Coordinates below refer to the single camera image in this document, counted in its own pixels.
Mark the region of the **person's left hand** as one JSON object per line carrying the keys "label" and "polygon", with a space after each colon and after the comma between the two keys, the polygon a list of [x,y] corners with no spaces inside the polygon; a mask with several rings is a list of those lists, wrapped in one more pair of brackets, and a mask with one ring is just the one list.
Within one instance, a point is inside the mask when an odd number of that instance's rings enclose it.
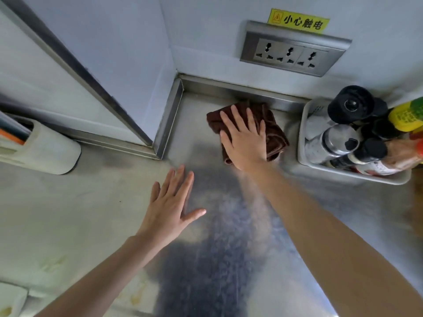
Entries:
{"label": "person's left hand", "polygon": [[174,200],[166,202],[167,175],[160,184],[161,192],[156,205],[149,205],[146,210],[143,222],[136,234],[140,246],[146,252],[158,252],[175,240],[182,231],[188,227],[183,225],[181,219],[185,213],[190,193],[194,183],[194,173],[189,171],[185,174],[183,191],[179,191],[178,197],[186,196],[186,201]]}

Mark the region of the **person's right hand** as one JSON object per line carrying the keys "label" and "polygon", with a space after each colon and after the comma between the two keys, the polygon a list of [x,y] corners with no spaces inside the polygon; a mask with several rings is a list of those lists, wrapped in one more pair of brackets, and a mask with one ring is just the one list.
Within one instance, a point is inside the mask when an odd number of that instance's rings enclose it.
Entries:
{"label": "person's right hand", "polygon": [[231,133],[233,152],[228,153],[228,157],[233,165],[245,173],[252,175],[260,167],[267,163],[266,138],[261,138],[257,131],[252,112],[248,109],[249,131],[232,131],[232,126],[228,116],[221,111],[223,122]]}

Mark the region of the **brown cleaning cloth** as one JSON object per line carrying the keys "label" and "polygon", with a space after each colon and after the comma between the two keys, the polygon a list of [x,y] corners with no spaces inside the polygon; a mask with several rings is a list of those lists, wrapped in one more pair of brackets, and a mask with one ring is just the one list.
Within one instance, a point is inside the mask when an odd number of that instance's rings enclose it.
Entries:
{"label": "brown cleaning cloth", "polygon": [[[258,132],[260,122],[262,120],[265,121],[267,161],[270,162],[277,159],[283,150],[289,146],[289,141],[283,130],[278,126],[268,104],[265,102],[251,102],[249,100],[239,101],[236,104],[249,105]],[[219,134],[220,131],[225,131],[229,138],[232,139],[229,129],[221,118],[221,111],[230,119],[230,106],[225,106],[219,110],[207,113],[206,120],[214,133]]]}

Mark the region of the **person's right forearm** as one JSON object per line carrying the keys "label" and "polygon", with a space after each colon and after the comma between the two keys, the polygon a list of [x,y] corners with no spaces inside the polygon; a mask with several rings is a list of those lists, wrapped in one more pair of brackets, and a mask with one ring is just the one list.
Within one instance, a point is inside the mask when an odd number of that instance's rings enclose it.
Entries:
{"label": "person's right forearm", "polygon": [[236,167],[270,201],[338,317],[423,317],[423,298],[405,277],[270,163]]}

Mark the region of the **person's left forearm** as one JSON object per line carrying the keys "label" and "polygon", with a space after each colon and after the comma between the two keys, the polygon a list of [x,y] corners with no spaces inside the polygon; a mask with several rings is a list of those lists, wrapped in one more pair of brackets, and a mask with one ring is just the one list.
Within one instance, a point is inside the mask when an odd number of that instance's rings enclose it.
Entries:
{"label": "person's left forearm", "polygon": [[128,238],[34,317],[103,317],[124,287],[161,248],[147,235]]}

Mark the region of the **white plastic condiment tray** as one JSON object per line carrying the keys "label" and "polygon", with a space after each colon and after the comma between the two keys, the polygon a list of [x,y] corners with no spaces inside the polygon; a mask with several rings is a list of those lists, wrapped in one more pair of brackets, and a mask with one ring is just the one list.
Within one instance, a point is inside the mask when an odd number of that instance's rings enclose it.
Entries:
{"label": "white plastic condiment tray", "polygon": [[324,180],[339,181],[339,182],[352,182],[354,184],[359,184],[360,182],[378,182],[388,185],[401,186],[408,183],[412,177],[411,170],[404,170],[396,174],[388,176],[370,176],[367,174],[361,174],[356,172],[351,172],[348,170],[339,170],[327,167],[325,165],[313,164],[311,163],[305,155],[305,123],[308,118],[309,112],[315,111],[319,106],[326,106],[329,104],[330,100],[326,98],[315,98],[307,102],[304,106],[301,121],[299,124],[299,134],[297,141],[297,159],[298,162],[305,167],[308,167],[308,172],[311,172],[315,177],[322,178]]}

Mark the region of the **stainless steel oil bottle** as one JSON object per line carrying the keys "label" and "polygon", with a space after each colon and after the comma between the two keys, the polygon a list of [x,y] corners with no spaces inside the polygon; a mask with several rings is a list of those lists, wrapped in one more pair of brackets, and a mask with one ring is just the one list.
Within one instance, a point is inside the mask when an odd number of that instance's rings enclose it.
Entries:
{"label": "stainless steel oil bottle", "polygon": [[322,164],[353,152],[359,144],[360,138],[354,128],[337,124],[308,140],[304,146],[304,154],[309,162]]}

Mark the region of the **black pepper grinder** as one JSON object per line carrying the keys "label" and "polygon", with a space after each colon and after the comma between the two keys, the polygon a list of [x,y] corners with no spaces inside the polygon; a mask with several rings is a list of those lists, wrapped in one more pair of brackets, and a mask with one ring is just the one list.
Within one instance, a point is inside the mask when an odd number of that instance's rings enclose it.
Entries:
{"label": "black pepper grinder", "polygon": [[336,124],[364,124],[388,113],[388,104],[367,89],[351,85],[343,88],[327,107],[330,121]]}

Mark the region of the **yellow warning sticker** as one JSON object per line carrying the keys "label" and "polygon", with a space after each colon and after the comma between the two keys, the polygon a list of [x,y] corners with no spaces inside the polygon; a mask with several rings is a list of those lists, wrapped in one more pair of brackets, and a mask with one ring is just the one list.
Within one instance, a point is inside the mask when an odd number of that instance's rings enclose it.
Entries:
{"label": "yellow warning sticker", "polygon": [[322,33],[329,24],[329,18],[307,15],[273,8],[270,12],[267,24],[286,27],[298,31]]}

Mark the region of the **white knife holder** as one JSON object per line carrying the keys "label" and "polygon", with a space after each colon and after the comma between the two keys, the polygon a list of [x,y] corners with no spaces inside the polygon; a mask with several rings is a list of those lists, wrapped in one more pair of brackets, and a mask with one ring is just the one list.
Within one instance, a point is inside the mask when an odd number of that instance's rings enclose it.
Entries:
{"label": "white knife holder", "polygon": [[0,128],[25,141],[24,145],[0,139],[0,162],[22,168],[64,175],[80,159],[79,143],[34,119],[0,111]]}

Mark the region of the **dark bottle black cap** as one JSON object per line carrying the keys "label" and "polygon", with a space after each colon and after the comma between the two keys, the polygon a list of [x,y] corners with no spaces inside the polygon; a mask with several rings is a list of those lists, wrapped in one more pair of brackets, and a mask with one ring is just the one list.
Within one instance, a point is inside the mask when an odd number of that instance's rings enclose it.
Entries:
{"label": "dark bottle black cap", "polygon": [[394,125],[386,119],[379,119],[367,123],[361,126],[357,132],[361,135],[362,140],[378,138],[383,141],[388,141],[402,135],[402,132],[396,129]]}

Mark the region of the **red sauce bottle black cap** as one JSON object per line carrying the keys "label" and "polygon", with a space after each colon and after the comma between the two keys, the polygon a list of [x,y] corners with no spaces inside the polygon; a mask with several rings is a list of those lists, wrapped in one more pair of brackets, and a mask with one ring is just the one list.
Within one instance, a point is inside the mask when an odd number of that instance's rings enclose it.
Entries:
{"label": "red sauce bottle black cap", "polygon": [[423,138],[382,141],[369,138],[344,156],[329,160],[326,166],[371,176],[388,176],[410,170],[423,162]]}

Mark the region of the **yellow green label bottle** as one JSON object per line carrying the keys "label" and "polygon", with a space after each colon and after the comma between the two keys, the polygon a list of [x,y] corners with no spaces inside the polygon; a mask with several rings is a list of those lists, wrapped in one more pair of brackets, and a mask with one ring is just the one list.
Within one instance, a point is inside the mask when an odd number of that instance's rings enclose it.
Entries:
{"label": "yellow green label bottle", "polygon": [[394,107],[388,121],[401,132],[411,132],[423,126],[423,97]]}

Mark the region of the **white plastic container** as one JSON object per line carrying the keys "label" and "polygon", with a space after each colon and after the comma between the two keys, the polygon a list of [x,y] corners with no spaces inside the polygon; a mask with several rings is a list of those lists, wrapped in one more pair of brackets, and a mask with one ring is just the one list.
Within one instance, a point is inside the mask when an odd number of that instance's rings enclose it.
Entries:
{"label": "white plastic container", "polygon": [[27,288],[0,282],[0,317],[19,317],[28,294]]}

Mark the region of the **steel wall socket panel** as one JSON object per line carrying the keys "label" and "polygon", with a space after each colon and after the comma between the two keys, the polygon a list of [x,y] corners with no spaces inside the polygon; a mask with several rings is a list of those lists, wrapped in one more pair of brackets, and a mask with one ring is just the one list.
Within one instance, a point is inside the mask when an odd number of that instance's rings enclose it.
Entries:
{"label": "steel wall socket panel", "polygon": [[240,61],[323,77],[350,48],[352,40],[256,21],[246,24]]}

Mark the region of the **orange handled utensil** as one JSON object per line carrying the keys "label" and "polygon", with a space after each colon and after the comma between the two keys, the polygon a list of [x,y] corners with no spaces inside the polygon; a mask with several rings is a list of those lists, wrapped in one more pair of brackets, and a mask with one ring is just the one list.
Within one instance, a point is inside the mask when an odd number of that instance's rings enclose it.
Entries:
{"label": "orange handled utensil", "polygon": [[0,139],[2,139],[3,141],[6,142],[10,142],[10,143],[14,143],[14,144],[18,144],[18,145],[24,145],[25,141],[22,139],[19,139],[17,136],[9,133],[8,131],[3,130],[2,128],[0,128]]}

